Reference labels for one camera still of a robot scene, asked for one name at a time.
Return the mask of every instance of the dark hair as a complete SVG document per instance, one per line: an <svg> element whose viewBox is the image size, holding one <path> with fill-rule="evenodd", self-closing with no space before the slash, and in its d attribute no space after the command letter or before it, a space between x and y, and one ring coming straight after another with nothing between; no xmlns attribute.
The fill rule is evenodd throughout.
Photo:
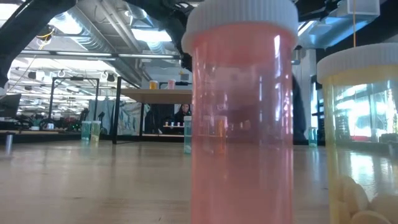
<svg viewBox="0 0 398 224"><path fill-rule="evenodd" d="M178 113L183 113L182 112L182 106L183 105L188 105L188 112L187 112L187 114L191 114L191 105L189 105L189 104L181 104L181 106L180 106L180 109L178 110Z"/></svg>

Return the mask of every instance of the person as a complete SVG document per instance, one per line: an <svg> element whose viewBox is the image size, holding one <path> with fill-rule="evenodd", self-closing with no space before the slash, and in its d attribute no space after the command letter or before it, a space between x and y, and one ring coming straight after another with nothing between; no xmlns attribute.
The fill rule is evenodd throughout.
<svg viewBox="0 0 398 224"><path fill-rule="evenodd" d="M305 112L299 83L293 76L293 140L306 141Z"/></svg>
<svg viewBox="0 0 398 224"><path fill-rule="evenodd" d="M179 111L174 115L174 123L184 123L184 117L191 116L191 105L181 105Z"/></svg>

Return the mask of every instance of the wooden shelf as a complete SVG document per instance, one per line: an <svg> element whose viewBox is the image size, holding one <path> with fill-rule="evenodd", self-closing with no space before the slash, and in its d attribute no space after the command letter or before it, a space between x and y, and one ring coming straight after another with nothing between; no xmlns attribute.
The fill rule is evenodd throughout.
<svg viewBox="0 0 398 224"><path fill-rule="evenodd" d="M138 90L122 89L122 95L140 103L191 104L191 90Z"/></svg>

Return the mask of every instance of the white cap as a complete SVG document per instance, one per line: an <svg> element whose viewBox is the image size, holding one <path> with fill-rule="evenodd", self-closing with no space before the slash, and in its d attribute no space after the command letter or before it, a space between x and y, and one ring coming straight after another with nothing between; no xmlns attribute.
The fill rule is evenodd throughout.
<svg viewBox="0 0 398 224"><path fill-rule="evenodd" d="M206 0L188 18L183 51L192 53L194 35L236 22L268 22L297 37L299 15L291 0Z"/></svg>
<svg viewBox="0 0 398 224"><path fill-rule="evenodd" d="M398 65L397 43L365 45L329 55L318 62L317 79L322 83L325 78L341 72L383 65Z"/></svg>

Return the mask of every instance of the plastic container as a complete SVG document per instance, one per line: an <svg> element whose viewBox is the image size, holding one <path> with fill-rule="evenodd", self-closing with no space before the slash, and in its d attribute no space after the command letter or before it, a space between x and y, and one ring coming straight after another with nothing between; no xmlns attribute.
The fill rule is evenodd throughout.
<svg viewBox="0 0 398 224"><path fill-rule="evenodd" d="M158 82L155 80L149 81L149 89L150 90L157 90Z"/></svg>
<svg viewBox="0 0 398 224"><path fill-rule="evenodd" d="M91 133L91 121L81 122L81 140L89 141Z"/></svg>
<svg viewBox="0 0 398 224"><path fill-rule="evenodd" d="M192 117L184 117L184 153L191 154L192 151Z"/></svg>
<svg viewBox="0 0 398 224"><path fill-rule="evenodd" d="M92 121L91 122L91 140L98 142L100 140L101 133L101 122Z"/></svg>
<svg viewBox="0 0 398 224"><path fill-rule="evenodd" d="M308 129L308 144L310 147L317 147L318 146L318 134L317 128L311 127Z"/></svg>
<svg viewBox="0 0 398 224"><path fill-rule="evenodd" d="M191 224L292 223L297 18L289 0L206 0L190 14Z"/></svg>
<svg viewBox="0 0 398 224"><path fill-rule="evenodd" d="M332 224L398 223L398 44L318 63Z"/></svg>
<svg viewBox="0 0 398 224"><path fill-rule="evenodd" d="M169 80L167 82L167 89L174 90L175 89L175 80Z"/></svg>

